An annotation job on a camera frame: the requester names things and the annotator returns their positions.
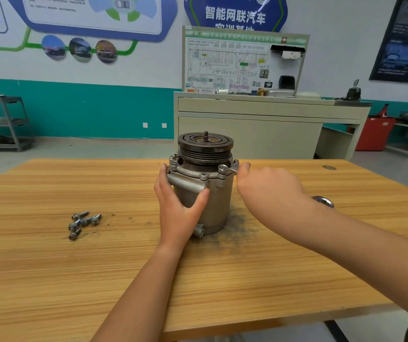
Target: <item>metal cart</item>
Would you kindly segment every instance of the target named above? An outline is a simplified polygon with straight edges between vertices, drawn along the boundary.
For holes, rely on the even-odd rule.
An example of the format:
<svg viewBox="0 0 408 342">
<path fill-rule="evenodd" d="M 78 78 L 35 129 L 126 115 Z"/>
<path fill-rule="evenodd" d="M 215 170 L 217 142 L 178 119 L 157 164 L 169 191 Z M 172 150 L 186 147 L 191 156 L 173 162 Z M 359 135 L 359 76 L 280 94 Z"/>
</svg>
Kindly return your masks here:
<svg viewBox="0 0 408 342">
<path fill-rule="evenodd" d="M 9 114 L 8 104 L 18 103 L 22 104 L 24 117 L 21 119 L 12 119 Z M 25 104 L 21 97 L 0 97 L 0 104 L 3 108 L 4 116 L 6 120 L 0 122 L 0 127 L 9 127 L 11 136 L 14 140 L 14 144 L 0 143 L 0 149 L 17 149 L 18 152 L 22 151 L 26 147 L 30 147 L 34 142 L 34 138 L 31 137 L 18 137 L 15 132 L 15 126 L 30 125 L 28 115 L 26 114 Z"/>
</svg>

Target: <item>white wall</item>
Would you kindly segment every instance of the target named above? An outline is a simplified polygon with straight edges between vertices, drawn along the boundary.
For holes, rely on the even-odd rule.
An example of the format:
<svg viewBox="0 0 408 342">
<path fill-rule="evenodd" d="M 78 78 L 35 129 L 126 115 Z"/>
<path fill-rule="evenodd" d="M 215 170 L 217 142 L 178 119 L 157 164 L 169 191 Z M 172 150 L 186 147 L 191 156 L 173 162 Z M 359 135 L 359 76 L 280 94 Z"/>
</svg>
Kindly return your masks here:
<svg viewBox="0 0 408 342">
<path fill-rule="evenodd" d="M 369 81 L 379 46 L 396 0 L 287 0 L 289 16 L 282 32 L 310 34 L 310 44 L 299 91 L 322 96 L 344 96 L 360 79 L 363 98 L 408 102 L 408 84 Z M 24 32 L 22 22 L 3 0 L 12 31 Z M 182 25 L 188 24 L 183 0 L 178 14 L 161 43 L 140 42 L 134 53 L 119 57 L 112 66 L 96 57 L 82 64 L 69 55 L 54 62 L 38 49 L 0 51 L 0 79 L 42 80 L 104 85 L 181 88 Z M 43 34 L 32 31 L 30 42 L 40 43 Z M 71 36 L 58 35 L 65 43 Z M 85 38 L 94 47 L 100 38 Z M 112 41 L 119 50 L 131 42 Z"/>
</svg>

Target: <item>gray tool cart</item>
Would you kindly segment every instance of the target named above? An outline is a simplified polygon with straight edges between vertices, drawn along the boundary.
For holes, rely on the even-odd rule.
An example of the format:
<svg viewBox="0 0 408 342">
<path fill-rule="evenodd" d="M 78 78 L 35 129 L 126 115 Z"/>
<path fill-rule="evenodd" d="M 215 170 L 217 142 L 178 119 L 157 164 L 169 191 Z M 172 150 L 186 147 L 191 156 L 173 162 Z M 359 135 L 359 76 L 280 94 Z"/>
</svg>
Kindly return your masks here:
<svg viewBox="0 0 408 342">
<path fill-rule="evenodd" d="M 20 119 L 13 119 L 8 110 L 8 105 L 12 103 L 21 103 L 24 116 Z M 0 105 L 3 109 L 4 117 L 0 118 L 0 127 L 9 127 L 11 137 L 0 136 L 0 149 L 17 149 L 22 151 L 23 149 L 30 147 L 34 142 L 34 138 L 31 137 L 18 137 L 15 132 L 16 126 L 30 126 L 28 115 L 26 114 L 25 105 L 21 97 L 0 97 Z"/>
</svg>

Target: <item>forearm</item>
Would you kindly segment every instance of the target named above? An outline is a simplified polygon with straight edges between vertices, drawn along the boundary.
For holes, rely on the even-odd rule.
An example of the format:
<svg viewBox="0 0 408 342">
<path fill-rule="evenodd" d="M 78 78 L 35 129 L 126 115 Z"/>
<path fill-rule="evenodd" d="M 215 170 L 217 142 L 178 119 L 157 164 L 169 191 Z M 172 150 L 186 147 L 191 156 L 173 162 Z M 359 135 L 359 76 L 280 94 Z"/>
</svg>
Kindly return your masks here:
<svg viewBox="0 0 408 342">
<path fill-rule="evenodd" d="M 325 206 L 304 246 L 340 264 L 408 311 L 408 239 Z"/>
<path fill-rule="evenodd" d="M 159 245 L 92 341 L 158 341 L 181 253 L 181 249 Z"/>
</svg>

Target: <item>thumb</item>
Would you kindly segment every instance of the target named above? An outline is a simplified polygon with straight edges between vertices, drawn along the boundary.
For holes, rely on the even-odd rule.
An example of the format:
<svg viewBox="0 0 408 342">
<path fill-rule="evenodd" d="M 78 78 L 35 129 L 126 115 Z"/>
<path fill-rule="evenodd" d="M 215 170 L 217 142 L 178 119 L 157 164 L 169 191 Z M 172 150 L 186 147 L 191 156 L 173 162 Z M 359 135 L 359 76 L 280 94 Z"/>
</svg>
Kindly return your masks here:
<svg viewBox="0 0 408 342">
<path fill-rule="evenodd" d="M 237 171 L 237 181 L 243 179 L 250 173 L 250 166 L 249 162 L 244 162 L 239 166 L 239 170 Z"/>
<path fill-rule="evenodd" d="M 210 193 L 210 190 L 208 188 L 205 188 L 202 191 L 200 191 L 200 193 L 197 195 L 196 201 L 194 202 L 193 206 L 190 208 L 191 212 L 194 215 L 196 215 L 197 218 L 201 216 L 201 213 L 207 204 L 209 193 Z"/>
</svg>

